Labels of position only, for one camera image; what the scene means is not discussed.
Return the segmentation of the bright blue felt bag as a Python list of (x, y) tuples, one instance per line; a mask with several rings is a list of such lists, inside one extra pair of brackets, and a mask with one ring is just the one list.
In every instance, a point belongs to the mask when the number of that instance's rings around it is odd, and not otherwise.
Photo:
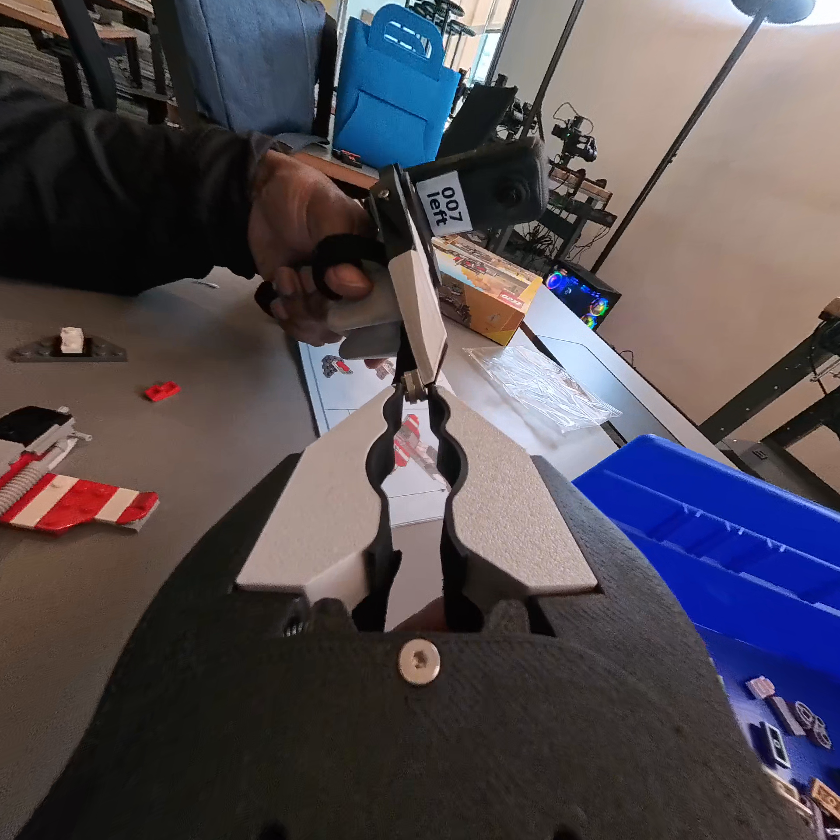
[(445, 65), (440, 32), (414, 11), (389, 3), (370, 24), (352, 18), (343, 41), (332, 147), (376, 170), (434, 161), (459, 79)]

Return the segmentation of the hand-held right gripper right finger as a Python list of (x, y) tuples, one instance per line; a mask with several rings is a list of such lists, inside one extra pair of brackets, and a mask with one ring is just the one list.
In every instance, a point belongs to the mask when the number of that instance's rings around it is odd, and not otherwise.
[(449, 485), (440, 542), (444, 615), (479, 631), (502, 602), (588, 595), (598, 580), (528, 452), (449, 389), (428, 391)]

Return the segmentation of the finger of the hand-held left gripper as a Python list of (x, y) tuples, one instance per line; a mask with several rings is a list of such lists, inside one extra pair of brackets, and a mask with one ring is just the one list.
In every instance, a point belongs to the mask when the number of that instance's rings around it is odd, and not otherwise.
[(393, 386), (399, 387), (403, 390), (402, 376), (406, 371), (416, 369), (416, 363), (411, 346), (411, 342), (407, 337), (405, 330), (400, 330), (400, 343), (395, 357), (395, 374), (393, 378)]
[(447, 348), (447, 331), (424, 255), (408, 250), (388, 265), (408, 346), (422, 386), (436, 382)]

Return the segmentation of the person's left forearm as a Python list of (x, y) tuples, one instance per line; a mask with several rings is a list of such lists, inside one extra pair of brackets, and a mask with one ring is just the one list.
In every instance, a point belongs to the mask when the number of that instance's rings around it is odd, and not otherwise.
[(132, 297), (222, 267), (248, 245), (260, 133), (141, 124), (1, 78), (1, 275)]

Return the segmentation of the black floor lamp stand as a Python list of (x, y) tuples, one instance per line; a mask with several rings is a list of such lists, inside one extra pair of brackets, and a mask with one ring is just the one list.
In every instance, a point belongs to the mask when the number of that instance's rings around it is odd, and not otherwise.
[(736, 45), (732, 48), (728, 57), (723, 62), (721, 68), (710, 82), (710, 85), (704, 91), (702, 97), (698, 101), (698, 104), (693, 108), (688, 119), (668, 147), (662, 159), (646, 180), (646, 183), (642, 187), (640, 193), (636, 196), (632, 205), (628, 208), (621, 221), (612, 231), (609, 239), (602, 249), (602, 252), (595, 259), (592, 266), (592, 271), (595, 274), (603, 268), (614, 248), (625, 235), (630, 224), (634, 221), (635, 216), (646, 203), (656, 185), (659, 183), (667, 169), (675, 162), (681, 148), (708, 110), (713, 99), (717, 96), (719, 90), (731, 75), (735, 66), (752, 43), (754, 37), (759, 33), (761, 27), (765, 24), (777, 26), (797, 25), (812, 16), (816, 7), (816, 1), (729, 1), (728, 3), (732, 5), (732, 7), (736, 9), (741, 16), (748, 18), (749, 23), (739, 37)]

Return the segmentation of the toy building instruction booklet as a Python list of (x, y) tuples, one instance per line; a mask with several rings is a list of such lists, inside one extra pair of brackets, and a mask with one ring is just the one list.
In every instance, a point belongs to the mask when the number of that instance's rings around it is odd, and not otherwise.
[[(370, 367), (363, 360), (341, 357), (339, 343), (312, 347), (299, 342), (298, 349), (319, 434), (326, 434), (393, 383), (395, 358)], [(425, 402), (404, 403), (394, 451), (394, 469), (382, 485), (392, 525), (441, 519), (449, 485), (437, 469), (438, 439)]]

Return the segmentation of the red white toy plane model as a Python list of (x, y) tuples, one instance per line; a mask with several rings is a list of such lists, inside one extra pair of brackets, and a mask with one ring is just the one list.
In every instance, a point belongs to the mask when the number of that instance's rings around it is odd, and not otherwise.
[(139, 531), (158, 494), (61, 475), (56, 469), (90, 436), (66, 407), (23, 406), (1, 418), (1, 523), (60, 536), (89, 523)]

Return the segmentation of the equipment workbench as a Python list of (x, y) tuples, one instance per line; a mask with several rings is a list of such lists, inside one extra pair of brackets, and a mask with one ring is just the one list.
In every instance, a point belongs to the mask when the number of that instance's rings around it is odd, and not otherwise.
[(583, 169), (549, 168), (549, 201), (535, 221), (512, 229), (501, 253), (530, 270), (546, 270), (582, 256), (612, 231), (613, 193), (606, 180), (592, 180)]

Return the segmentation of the navy fabric bag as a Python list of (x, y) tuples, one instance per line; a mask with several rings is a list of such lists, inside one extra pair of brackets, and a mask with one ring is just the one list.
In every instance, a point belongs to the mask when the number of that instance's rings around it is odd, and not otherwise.
[(321, 2), (154, 2), (179, 115), (259, 132), (292, 149), (326, 143), (338, 29)]

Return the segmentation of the blue plastic bin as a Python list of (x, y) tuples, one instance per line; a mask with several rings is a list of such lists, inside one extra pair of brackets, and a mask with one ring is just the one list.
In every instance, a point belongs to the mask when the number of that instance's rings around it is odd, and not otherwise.
[(838, 512), (654, 435), (573, 484), (647, 557), (707, 646), (748, 744), (767, 708), (743, 690), (766, 676), (826, 724), (827, 752), (795, 768), (838, 782)]

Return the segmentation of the wood-edged office desk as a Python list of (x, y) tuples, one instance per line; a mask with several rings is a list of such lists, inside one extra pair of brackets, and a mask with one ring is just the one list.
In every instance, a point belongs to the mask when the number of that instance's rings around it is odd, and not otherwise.
[(333, 156), (330, 143), (318, 135), (281, 133), (274, 140), (285, 154), (324, 174), (342, 193), (353, 199), (364, 199), (380, 180), (377, 170), (364, 164), (345, 163)]

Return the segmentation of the grey work desk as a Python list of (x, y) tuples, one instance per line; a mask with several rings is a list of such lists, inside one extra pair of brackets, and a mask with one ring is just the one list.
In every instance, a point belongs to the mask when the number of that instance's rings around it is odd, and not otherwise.
[[(138, 297), (2, 279), (2, 413), (68, 407), (91, 436), (59, 473), (155, 491), (142, 529), (88, 524), (54, 538), (2, 528), (2, 838), (49, 791), (161, 585), (204, 533), (314, 439), (295, 345), (256, 306), (258, 280), (215, 268)], [(125, 363), (15, 363), (63, 327)], [(173, 381), (174, 397), (145, 389)]]

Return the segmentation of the person's left hand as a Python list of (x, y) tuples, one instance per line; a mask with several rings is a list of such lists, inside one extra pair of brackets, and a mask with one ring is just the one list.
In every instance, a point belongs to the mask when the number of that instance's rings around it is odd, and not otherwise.
[(275, 320), (292, 339), (319, 347), (339, 335), (327, 325), (328, 299), (303, 266), (333, 235), (375, 236), (363, 207), (294, 157), (269, 150), (259, 161), (248, 220), (248, 246), (262, 280), (276, 293)]

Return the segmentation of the dark grey wedge plate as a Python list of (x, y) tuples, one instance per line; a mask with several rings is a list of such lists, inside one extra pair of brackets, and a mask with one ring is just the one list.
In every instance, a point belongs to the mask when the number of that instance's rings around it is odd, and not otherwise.
[(8, 359), (15, 363), (125, 363), (129, 356), (126, 349), (108, 340), (86, 334), (86, 339), (92, 344), (92, 358), (85, 360), (59, 360), (50, 356), (53, 341), (58, 334), (44, 337), (34, 342), (17, 346), (10, 350)]

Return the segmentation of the rainbow-lit computer tower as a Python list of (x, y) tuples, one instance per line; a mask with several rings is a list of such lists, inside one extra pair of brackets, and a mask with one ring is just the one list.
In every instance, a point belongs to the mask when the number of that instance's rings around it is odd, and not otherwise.
[(543, 283), (584, 325), (597, 331), (621, 299), (621, 292), (583, 266), (561, 260)]

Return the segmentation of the wooden top desk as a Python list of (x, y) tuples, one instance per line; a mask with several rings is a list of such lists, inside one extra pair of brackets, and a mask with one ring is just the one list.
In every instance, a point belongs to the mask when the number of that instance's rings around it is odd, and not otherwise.
[(167, 122), (171, 97), (152, 2), (2, 1), (1, 21), (58, 61), (71, 104), (116, 112), (119, 100), (132, 100), (148, 123)]

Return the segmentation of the yellow toy set box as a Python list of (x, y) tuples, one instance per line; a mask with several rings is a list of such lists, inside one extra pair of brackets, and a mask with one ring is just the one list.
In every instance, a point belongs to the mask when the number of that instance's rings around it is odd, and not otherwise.
[(519, 330), (541, 276), (452, 234), (433, 239), (442, 313), (502, 347)]

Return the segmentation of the clear plastic bag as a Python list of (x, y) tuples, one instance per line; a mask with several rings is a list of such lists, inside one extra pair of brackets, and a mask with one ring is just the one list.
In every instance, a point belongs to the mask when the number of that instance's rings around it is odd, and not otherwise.
[(623, 412), (590, 392), (564, 367), (525, 346), (463, 349), (508, 400), (569, 433), (610, 424)]

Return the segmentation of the pile of loose bricks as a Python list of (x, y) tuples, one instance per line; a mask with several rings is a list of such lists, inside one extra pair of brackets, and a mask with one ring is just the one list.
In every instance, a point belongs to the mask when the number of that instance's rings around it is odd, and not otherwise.
[(754, 723), (757, 750), (776, 794), (787, 804), (814, 838), (839, 838), (838, 782), (827, 782), (817, 773), (795, 768), (793, 748), (809, 743), (827, 752), (833, 741), (825, 721), (802, 701), (790, 702), (779, 695), (774, 683), (764, 675), (747, 679), (743, 690), (764, 705), (770, 720)]

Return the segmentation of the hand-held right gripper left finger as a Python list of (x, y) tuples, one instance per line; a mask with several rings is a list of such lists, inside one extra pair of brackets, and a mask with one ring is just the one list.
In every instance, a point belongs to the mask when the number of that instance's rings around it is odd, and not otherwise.
[(395, 466), (403, 386), (390, 385), (300, 455), (238, 573), (249, 592), (339, 601), (363, 632), (381, 632), (402, 555), (384, 480)]

